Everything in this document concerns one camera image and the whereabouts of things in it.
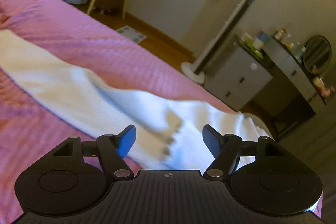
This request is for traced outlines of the white tower fan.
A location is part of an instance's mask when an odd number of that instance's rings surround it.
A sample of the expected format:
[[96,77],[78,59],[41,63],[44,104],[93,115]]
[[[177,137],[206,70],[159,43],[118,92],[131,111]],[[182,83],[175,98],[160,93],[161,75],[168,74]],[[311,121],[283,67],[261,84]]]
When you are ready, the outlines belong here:
[[253,1],[254,0],[239,0],[235,4],[233,11],[224,20],[224,23],[222,24],[218,33],[207,43],[200,56],[197,57],[193,63],[181,63],[181,71],[188,79],[197,84],[204,84],[205,73],[203,72],[203,69],[216,53],[216,51],[221,47],[223,41],[228,37],[230,32],[243,17],[246,10],[250,7]]

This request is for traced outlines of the pink ribbed bedspread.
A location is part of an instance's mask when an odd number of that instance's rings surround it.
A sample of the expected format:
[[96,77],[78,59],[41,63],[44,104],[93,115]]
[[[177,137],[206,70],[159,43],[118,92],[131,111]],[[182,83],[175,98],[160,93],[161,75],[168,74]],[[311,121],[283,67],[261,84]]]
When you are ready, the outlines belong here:
[[[62,0],[1,0],[9,30],[109,87],[232,111],[143,47]],[[1,68],[1,223],[321,223],[322,183],[265,136],[245,141],[237,169],[148,169],[107,178],[96,139],[42,106]]]

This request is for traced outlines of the grey drawer cabinet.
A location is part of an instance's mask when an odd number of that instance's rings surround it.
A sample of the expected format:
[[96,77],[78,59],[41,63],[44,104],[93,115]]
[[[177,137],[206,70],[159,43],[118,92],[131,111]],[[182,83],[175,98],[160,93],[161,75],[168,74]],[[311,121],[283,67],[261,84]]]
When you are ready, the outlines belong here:
[[233,36],[206,72],[204,88],[233,110],[240,110],[273,75]]

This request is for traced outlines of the grey dressing desk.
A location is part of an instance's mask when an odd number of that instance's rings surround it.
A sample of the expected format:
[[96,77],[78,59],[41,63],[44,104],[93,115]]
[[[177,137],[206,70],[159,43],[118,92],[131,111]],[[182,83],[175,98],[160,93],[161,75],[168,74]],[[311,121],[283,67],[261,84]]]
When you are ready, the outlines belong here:
[[270,116],[277,139],[320,113],[325,102],[299,61],[276,39],[262,48],[272,80],[253,98]]

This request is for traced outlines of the bathroom scale on floor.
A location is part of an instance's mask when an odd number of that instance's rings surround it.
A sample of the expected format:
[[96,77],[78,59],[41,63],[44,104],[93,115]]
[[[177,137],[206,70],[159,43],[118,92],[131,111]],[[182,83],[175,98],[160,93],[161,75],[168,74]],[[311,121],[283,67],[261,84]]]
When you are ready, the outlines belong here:
[[127,25],[123,26],[122,28],[119,28],[117,32],[137,44],[146,39],[146,36],[144,34],[138,32],[137,30]]

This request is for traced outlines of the white knitted small garment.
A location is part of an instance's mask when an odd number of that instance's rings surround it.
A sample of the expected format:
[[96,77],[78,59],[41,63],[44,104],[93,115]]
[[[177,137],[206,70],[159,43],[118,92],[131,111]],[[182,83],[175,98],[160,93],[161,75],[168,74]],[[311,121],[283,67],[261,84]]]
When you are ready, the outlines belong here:
[[266,135],[250,117],[207,102],[109,87],[91,70],[66,63],[9,30],[1,32],[1,68],[42,106],[92,137],[116,135],[134,125],[129,157],[148,169],[205,171],[214,160],[202,137],[207,124],[245,141]]

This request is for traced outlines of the round black mirror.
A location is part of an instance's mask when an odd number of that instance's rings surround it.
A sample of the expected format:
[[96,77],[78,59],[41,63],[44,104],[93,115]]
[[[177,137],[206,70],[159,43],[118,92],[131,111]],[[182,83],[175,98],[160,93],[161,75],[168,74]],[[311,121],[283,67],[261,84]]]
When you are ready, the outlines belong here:
[[304,68],[313,75],[322,74],[328,67],[332,49],[327,38],[321,35],[312,36],[305,44],[305,53],[302,55]]

